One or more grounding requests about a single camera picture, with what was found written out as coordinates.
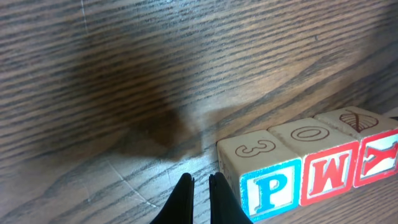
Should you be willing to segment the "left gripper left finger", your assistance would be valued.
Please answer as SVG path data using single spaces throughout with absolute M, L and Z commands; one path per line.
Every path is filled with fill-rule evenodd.
M 195 179 L 182 174 L 159 214 L 150 224 L 192 224 Z

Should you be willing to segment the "red K block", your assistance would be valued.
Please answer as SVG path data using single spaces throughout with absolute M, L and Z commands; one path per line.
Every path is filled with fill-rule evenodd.
M 349 106 L 315 119 L 359 141 L 353 186 L 358 188 L 397 174 L 397 121 Z

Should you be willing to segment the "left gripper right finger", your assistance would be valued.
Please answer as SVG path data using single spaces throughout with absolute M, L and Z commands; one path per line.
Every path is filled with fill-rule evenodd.
M 222 173 L 211 174 L 209 186 L 211 224 L 252 224 Z

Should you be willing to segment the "blue P block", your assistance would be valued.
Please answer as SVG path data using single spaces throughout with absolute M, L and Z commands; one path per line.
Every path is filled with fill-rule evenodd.
M 222 139 L 216 149 L 220 172 L 252 222 L 298 207 L 302 159 L 270 132 Z

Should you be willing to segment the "red M block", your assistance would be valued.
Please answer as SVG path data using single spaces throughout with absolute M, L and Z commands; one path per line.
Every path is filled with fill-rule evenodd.
M 273 126 L 268 131 L 302 158 L 301 206 L 352 188 L 359 152 L 357 139 L 314 118 Z

